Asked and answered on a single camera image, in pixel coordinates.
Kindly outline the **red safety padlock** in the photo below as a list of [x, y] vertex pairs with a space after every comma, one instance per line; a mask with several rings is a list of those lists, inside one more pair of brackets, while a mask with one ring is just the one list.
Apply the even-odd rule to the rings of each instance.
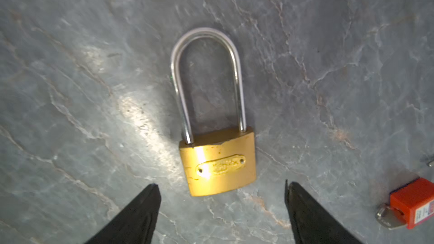
[[418, 178], [390, 194], [390, 205], [403, 214], [408, 229], [434, 216], [434, 183]]

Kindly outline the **brass padlock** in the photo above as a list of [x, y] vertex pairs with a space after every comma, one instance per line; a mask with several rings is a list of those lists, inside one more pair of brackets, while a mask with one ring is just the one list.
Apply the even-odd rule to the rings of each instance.
[[[201, 38], [218, 41], [229, 53], [238, 126], [194, 136], [181, 81], [180, 60], [188, 45]], [[172, 50], [171, 73], [183, 126], [179, 151], [191, 196], [225, 193], [253, 183], [257, 178], [255, 135], [246, 123], [241, 63], [235, 44], [217, 29], [192, 29], [178, 40]]]

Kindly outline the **silver key with ring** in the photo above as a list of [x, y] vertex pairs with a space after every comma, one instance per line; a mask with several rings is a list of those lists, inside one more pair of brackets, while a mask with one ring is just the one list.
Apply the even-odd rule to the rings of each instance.
[[404, 214], [388, 204], [381, 204], [375, 214], [376, 221], [388, 230], [399, 229], [407, 226]]

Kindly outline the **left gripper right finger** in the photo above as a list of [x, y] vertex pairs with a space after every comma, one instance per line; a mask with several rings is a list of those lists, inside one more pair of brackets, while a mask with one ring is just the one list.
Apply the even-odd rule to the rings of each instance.
[[299, 183], [285, 182], [284, 201], [297, 244], [359, 244]]

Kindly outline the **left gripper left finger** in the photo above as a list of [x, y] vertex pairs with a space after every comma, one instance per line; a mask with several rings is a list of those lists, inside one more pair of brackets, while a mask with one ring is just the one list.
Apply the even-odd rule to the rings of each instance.
[[157, 184], [148, 185], [88, 244], [149, 244], [156, 228], [161, 194]]

